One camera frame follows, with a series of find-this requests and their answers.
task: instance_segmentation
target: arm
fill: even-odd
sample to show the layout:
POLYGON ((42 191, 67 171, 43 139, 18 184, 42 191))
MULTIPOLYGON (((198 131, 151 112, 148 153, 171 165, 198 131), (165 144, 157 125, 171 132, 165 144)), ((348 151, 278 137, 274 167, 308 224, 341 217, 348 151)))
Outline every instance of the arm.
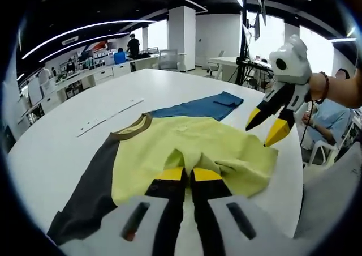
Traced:
POLYGON ((327 142, 334 142, 333 134, 329 129, 326 129, 325 127, 316 124, 316 130, 323 135, 324 138, 326 138, 327 142))
MULTIPOLYGON (((325 78, 322 74, 312 74, 309 81, 312 99, 320 99, 325 88, 325 78)), ((329 77, 329 91, 327 98, 348 108, 359 108, 362 106, 362 71, 356 70, 351 79, 337 80, 329 77)))

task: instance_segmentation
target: white table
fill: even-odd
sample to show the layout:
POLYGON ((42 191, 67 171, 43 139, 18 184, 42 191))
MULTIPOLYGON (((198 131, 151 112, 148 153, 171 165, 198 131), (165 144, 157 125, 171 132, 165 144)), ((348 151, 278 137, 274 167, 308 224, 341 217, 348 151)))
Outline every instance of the white table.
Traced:
MULTIPOLYGON (((23 134, 8 156, 10 176, 33 221, 42 231, 48 230, 54 215, 63 209, 91 158, 111 131, 127 127, 141 113, 222 91, 244 98, 244 103, 222 122, 245 130, 249 114, 262 100, 261 92, 215 79, 152 69, 103 83, 52 110, 23 134), (75 136, 74 128, 79 123, 117 110, 123 100, 139 98, 144 98, 144 101, 81 137, 75 136)), ((270 118, 249 132, 264 140, 274 120, 270 118)), ((279 149, 279 155, 270 184, 251 200, 270 214, 282 232, 292 237, 298 222, 303 189, 296 128, 274 147, 279 149)), ((188 201, 187 204, 189 207, 186 208, 191 209, 192 203, 188 201)), ((179 246, 191 249, 190 242, 179 246)))
MULTIPOLYGON (((235 83, 236 81, 236 68, 238 65, 236 64, 236 57, 217 57, 217 58, 210 58, 210 63, 215 63, 219 65, 216 78, 223 80, 224 82, 231 82, 235 83)), ((262 67, 266 67, 268 69, 272 69, 272 66, 268 63, 259 61, 257 59, 251 61, 254 64, 260 65, 262 67)))

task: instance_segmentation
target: white cabinet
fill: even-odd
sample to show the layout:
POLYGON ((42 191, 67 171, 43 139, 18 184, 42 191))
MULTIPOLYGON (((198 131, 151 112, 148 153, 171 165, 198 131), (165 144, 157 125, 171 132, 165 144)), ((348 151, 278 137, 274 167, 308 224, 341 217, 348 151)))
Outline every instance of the white cabinet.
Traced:
POLYGON ((94 75, 94 82, 96 85, 99 85, 103 82, 107 82, 108 80, 113 79, 113 70, 112 68, 105 69, 103 71, 99 71, 94 75))
POLYGON ((57 92, 51 93, 50 95, 44 97, 42 101, 40 101, 41 107, 45 114, 49 113, 51 110, 61 105, 61 103, 62 101, 60 100, 57 92))
POLYGON ((114 78, 119 78, 120 76, 127 75, 131 72, 130 63, 123 63, 121 65, 117 65, 112 67, 114 78))

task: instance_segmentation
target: person standing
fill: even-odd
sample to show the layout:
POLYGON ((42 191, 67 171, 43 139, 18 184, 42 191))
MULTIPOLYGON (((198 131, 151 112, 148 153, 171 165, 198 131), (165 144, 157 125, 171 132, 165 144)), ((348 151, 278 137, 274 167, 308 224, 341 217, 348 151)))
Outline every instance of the person standing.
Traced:
MULTIPOLYGON (((130 58, 138 59, 140 53, 140 41, 136 39, 134 34, 130 35, 130 41, 127 44, 127 52, 130 51, 130 58)), ((131 62, 131 71, 136 71, 136 64, 131 62)))

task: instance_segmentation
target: white pillar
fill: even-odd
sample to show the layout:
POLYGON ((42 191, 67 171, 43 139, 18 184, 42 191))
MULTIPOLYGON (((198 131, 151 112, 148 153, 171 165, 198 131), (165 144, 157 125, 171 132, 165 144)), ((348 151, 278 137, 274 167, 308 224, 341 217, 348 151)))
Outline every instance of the white pillar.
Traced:
POLYGON ((284 23, 284 43, 288 42, 290 36, 292 36, 293 34, 297 34, 298 36, 300 36, 299 27, 284 23))
POLYGON ((186 70, 195 69, 196 57, 196 14, 186 6, 169 10, 169 49, 186 53, 186 70))
POLYGON ((142 28, 142 44, 143 50, 148 49, 148 27, 142 28))

